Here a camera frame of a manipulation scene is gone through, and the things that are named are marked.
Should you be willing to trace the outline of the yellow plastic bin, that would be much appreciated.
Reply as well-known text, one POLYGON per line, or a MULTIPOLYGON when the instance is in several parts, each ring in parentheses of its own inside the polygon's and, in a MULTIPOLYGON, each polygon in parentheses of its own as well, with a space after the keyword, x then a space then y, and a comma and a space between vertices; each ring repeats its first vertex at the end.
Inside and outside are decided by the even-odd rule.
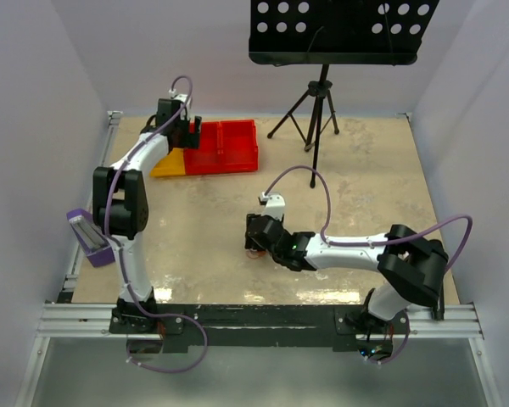
POLYGON ((152 177, 185 176, 184 150, 182 148, 174 148, 151 169, 149 175, 152 177))

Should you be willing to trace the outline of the red double compartment bin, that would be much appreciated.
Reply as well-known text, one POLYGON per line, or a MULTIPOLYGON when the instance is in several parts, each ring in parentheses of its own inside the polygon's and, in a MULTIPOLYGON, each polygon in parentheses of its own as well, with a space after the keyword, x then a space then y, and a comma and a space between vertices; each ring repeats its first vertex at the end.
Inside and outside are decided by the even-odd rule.
POLYGON ((187 176, 256 172, 259 148, 254 120, 205 121, 198 149, 183 151, 187 176))

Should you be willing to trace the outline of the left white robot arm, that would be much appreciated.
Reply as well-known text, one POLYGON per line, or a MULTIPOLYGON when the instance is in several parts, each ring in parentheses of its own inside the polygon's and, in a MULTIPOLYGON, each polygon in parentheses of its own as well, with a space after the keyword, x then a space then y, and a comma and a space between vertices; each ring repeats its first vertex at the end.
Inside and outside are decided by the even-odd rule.
POLYGON ((190 120, 191 106, 187 94, 161 98, 156 114, 124 156, 92 174, 92 220, 113 250, 120 278, 111 314, 113 333, 154 333, 161 324, 143 257, 149 217, 145 179, 174 150, 199 146, 201 118, 190 120))

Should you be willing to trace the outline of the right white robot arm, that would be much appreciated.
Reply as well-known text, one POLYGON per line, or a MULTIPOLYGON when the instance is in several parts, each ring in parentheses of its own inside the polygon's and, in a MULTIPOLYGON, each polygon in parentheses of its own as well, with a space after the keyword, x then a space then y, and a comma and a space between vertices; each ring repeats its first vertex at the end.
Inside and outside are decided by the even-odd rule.
POLYGON ((245 247, 267 252, 292 271, 340 268, 381 274, 385 283, 368 292, 360 311, 344 317, 347 325, 367 335, 387 328, 411 304, 429 308, 439 304, 449 256, 437 239, 401 241, 413 235, 407 226, 393 225, 374 237, 324 241, 320 233, 290 233, 281 220, 248 214, 245 247))

